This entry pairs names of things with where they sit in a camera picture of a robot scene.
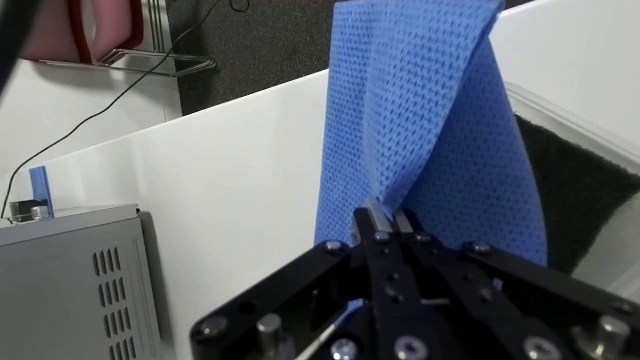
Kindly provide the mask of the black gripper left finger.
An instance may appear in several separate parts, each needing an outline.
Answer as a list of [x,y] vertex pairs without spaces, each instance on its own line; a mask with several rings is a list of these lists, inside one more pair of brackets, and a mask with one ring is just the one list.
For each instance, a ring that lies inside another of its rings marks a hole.
[[399,316],[420,307],[402,255],[406,232],[372,208],[354,211],[354,246],[320,241],[200,317],[194,360],[394,357]]

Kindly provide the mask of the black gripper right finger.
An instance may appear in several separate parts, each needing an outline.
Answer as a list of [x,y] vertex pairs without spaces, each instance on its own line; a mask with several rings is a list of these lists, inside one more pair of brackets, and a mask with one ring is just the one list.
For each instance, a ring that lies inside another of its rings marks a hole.
[[407,211],[402,252],[424,302],[443,300],[459,350],[477,360],[640,360],[638,305],[503,250],[448,250]]

